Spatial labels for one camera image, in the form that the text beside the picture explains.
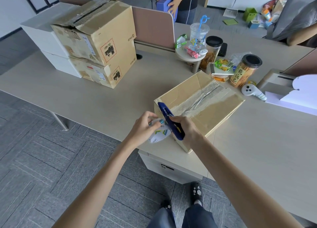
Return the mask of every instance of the stacked cardboard boxes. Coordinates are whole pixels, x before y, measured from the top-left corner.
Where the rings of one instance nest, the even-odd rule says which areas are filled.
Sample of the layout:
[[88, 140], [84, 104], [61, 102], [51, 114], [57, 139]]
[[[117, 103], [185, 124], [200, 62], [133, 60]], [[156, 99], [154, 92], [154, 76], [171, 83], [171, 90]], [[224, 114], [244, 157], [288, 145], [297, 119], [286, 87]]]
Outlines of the stacked cardboard boxes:
[[114, 88], [136, 61], [132, 7], [92, 0], [52, 24], [83, 78]]
[[35, 17], [21, 23], [21, 27], [57, 70], [81, 78], [81, 74], [75, 69], [69, 59], [68, 51], [61, 44], [51, 27], [51, 24], [56, 19], [78, 7], [73, 4], [57, 3]]

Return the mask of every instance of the blue box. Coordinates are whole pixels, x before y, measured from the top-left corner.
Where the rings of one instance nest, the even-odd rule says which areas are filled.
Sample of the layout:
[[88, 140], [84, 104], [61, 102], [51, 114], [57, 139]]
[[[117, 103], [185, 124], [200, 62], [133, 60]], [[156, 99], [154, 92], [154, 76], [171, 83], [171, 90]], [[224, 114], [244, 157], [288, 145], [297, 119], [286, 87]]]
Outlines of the blue box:
[[[166, 12], [166, 13], [167, 13], [167, 11], [171, 8], [171, 7], [168, 6], [168, 4], [169, 4], [170, 2], [172, 2], [172, 1], [173, 1], [173, 0], [158, 0], [158, 1], [156, 2], [156, 9], [157, 9], [158, 11], [163, 11], [163, 12]], [[177, 18], [177, 11], [178, 11], [178, 8], [177, 8], [176, 13], [175, 13], [175, 18], [174, 18], [174, 16], [173, 16], [174, 22], [176, 21], [176, 18]]]
[[250, 29], [257, 29], [260, 25], [259, 21], [250, 21], [248, 24], [248, 28]]

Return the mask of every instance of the left hand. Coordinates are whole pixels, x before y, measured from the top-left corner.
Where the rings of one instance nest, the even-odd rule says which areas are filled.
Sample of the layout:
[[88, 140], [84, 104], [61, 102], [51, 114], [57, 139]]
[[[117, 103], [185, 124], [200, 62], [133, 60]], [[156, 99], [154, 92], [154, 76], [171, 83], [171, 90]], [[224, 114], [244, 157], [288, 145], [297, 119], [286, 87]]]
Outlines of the left hand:
[[171, 13], [171, 14], [174, 16], [174, 18], [175, 18], [176, 10], [177, 10], [177, 8], [178, 8], [178, 6], [179, 6], [179, 4], [180, 4], [181, 1], [182, 1], [182, 0], [173, 0], [172, 2], [170, 2], [170, 3], [168, 4], [168, 6], [172, 6], [172, 7], [168, 10], [168, 12]]
[[152, 126], [149, 126], [149, 122], [151, 122], [153, 118], [158, 118], [158, 116], [150, 111], [144, 112], [142, 116], [135, 121], [130, 133], [123, 142], [127, 142], [135, 149], [147, 141], [154, 131], [161, 126], [161, 122], [164, 122], [164, 120], [161, 119], [161, 122], [157, 121]]

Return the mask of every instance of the blue box cutter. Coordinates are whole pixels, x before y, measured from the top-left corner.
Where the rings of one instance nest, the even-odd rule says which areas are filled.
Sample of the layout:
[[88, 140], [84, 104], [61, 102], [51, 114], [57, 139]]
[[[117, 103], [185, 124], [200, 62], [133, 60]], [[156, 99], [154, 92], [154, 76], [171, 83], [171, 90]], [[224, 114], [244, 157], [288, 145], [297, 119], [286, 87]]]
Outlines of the blue box cutter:
[[182, 126], [180, 125], [180, 123], [177, 122], [173, 122], [171, 121], [171, 119], [168, 117], [169, 115], [174, 116], [172, 114], [172, 112], [169, 110], [169, 108], [166, 106], [166, 104], [164, 104], [163, 102], [158, 102], [158, 107], [160, 108], [160, 110], [162, 111], [162, 114], [167, 122], [167, 124], [170, 126], [170, 128], [172, 129], [175, 137], [178, 140], [183, 140], [185, 137], [185, 133], [184, 130], [182, 129]]

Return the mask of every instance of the black jar lid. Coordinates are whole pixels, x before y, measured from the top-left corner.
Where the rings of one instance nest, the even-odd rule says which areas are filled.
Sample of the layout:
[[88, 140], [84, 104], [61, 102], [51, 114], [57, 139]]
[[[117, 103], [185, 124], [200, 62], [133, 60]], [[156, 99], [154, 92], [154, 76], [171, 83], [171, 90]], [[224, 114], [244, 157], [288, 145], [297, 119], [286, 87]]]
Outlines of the black jar lid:
[[222, 38], [217, 36], [209, 36], [206, 38], [206, 44], [211, 47], [220, 47], [223, 42]]
[[258, 68], [262, 65], [262, 60], [254, 54], [246, 54], [242, 58], [242, 62], [250, 68]]

